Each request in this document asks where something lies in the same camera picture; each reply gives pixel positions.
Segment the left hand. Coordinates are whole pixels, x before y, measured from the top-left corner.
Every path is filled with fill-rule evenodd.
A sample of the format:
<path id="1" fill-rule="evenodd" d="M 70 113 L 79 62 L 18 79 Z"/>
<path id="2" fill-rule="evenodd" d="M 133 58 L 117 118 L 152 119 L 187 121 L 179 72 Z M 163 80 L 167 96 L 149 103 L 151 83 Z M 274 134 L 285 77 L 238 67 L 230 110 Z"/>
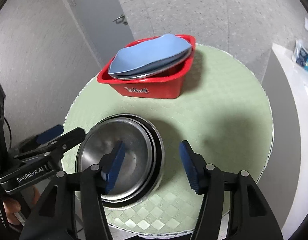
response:
<path id="1" fill-rule="evenodd" d="M 31 186 L 26 189 L 26 196 L 32 196 L 30 198 L 29 207 L 32 209 L 38 202 L 40 198 L 40 192 L 35 186 Z M 16 213 L 21 211 L 21 205 L 17 200 L 14 200 L 10 197 L 6 197 L 3 199 L 4 210 L 8 219 L 8 222 L 13 225 L 20 225 L 21 220 L 16 216 Z"/>

